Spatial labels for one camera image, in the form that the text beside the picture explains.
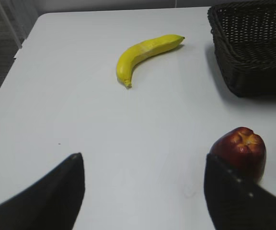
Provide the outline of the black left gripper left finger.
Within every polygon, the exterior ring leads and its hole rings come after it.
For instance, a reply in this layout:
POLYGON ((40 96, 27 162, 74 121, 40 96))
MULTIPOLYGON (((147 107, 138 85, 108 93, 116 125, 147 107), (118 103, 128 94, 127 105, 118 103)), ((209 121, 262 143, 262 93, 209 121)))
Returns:
POLYGON ((0 230, 71 230, 85 194, 81 153, 0 204, 0 230))

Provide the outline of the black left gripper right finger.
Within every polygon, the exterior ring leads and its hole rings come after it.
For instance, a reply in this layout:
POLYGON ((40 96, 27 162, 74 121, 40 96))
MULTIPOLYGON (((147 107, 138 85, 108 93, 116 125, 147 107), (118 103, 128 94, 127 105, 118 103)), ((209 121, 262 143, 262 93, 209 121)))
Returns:
POLYGON ((217 230, 276 230, 276 196, 210 153, 204 195, 217 230))

